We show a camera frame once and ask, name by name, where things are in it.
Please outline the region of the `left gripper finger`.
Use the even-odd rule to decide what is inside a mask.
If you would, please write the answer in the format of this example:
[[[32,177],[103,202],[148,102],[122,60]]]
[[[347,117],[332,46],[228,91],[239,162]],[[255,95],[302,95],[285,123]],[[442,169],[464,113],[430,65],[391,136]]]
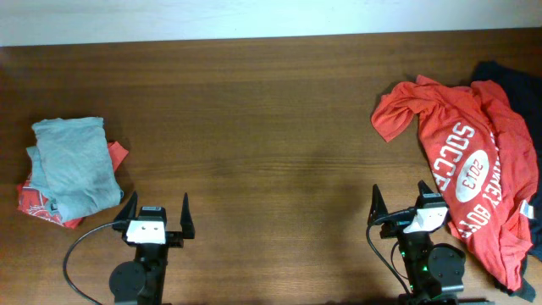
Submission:
[[[194,233],[195,226],[191,217],[190,204],[188,194],[185,193],[182,202],[180,226],[183,233]]]
[[[128,202],[124,205],[124,207],[119,211],[117,216],[114,218],[114,221],[127,221],[132,220],[136,217],[136,206],[138,201],[138,195],[137,192],[134,191],[128,200]]]

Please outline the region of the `red soccer t-shirt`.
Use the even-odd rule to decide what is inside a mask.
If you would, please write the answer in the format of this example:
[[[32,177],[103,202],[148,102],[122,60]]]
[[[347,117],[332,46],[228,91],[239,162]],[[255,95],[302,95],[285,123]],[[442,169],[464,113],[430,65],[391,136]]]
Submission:
[[[492,80],[448,87],[420,75],[384,94],[371,122],[391,141],[414,117],[435,184],[450,208],[451,234],[506,289],[518,291],[522,262],[533,245],[529,202],[539,183],[525,121]]]

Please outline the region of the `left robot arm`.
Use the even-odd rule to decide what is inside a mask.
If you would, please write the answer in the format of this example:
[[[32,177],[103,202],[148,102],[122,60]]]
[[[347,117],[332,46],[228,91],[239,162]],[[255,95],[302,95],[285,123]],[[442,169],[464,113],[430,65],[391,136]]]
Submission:
[[[116,304],[158,305],[163,288],[171,248],[182,248],[184,241],[195,238],[189,197],[183,196],[180,231],[168,231],[167,213],[163,207],[137,207],[138,195],[115,217],[113,229],[121,233],[123,242],[135,249],[135,257],[118,265],[109,277],[109,289]]]

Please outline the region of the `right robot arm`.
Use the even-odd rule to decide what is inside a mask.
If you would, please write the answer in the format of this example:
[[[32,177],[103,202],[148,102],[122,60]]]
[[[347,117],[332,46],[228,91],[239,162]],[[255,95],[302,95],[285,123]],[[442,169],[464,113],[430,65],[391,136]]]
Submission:
[[[412,207],[389,212],[377,185],[372,188],[366,237],[376,256],[398,279],[405,292],[399,304],[458,304],[456,294],[464,290],[465,253],[447,243],[435,244],[431,234],[448,220],[449,207],[444,198],[424,181],[418,182],[419,195]],[[406,276],[402,277],[371,241],[370,231],[380,228],[382,239],[394,239]]]

